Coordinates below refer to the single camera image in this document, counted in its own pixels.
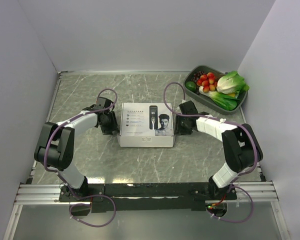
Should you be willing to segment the white box with black tray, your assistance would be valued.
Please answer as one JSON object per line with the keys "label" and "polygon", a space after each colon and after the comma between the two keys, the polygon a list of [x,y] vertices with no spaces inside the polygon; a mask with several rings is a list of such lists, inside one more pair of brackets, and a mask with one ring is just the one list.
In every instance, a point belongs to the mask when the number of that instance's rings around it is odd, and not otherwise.
{"label": "white box with black tray", "polygon": [[128,148],[172,148],[174,117],[168,103],[123,103],[119,145]]}

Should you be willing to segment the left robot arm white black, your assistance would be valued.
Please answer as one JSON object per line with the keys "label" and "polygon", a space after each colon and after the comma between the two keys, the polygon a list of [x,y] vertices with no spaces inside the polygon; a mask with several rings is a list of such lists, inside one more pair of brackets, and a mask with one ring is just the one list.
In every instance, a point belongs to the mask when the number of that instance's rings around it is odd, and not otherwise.
{"label": "left robot arm white black", "polygon": [[115,102],[98,97],[96,103],[79,114],[57,123],[46,122],[41,129],[34,151],[34,159],[47,172],[53,172],[77,201],[85,200],[89,193],[86,176],[73,163],[75,138],[92,128],[100,128],[103,135],[115,135],[119,126],[114,112]]}

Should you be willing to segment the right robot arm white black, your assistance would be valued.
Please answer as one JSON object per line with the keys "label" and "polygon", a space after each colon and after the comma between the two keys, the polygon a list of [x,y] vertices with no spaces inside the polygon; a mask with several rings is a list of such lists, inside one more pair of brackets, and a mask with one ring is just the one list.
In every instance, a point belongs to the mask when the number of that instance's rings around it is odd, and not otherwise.
{"label": "right robot arm white black", "polygon": [[209,178],[207,184],[210,197],[220,199],[230,188],[230,184],[240,176],[252,172],[263,159],[254,131],[247,123],[230,123],[206,112],[199,113],[191,100],[183,101],[179,108],[181,113],[175,118],[177,134],[190,135],[196,131],[222,142],[225,163]]}

